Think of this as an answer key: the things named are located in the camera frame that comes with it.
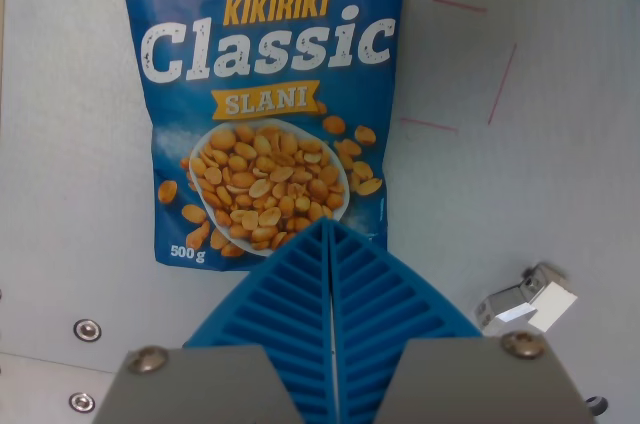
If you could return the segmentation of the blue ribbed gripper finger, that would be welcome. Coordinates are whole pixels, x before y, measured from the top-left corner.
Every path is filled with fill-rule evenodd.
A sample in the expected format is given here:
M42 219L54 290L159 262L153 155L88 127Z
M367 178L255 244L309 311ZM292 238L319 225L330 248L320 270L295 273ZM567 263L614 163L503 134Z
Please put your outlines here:
M367 238L328 225L341 423L591 423L545 338L485 337Z
M129 353L95 422L336 422L328 224L251 271L181 348Z

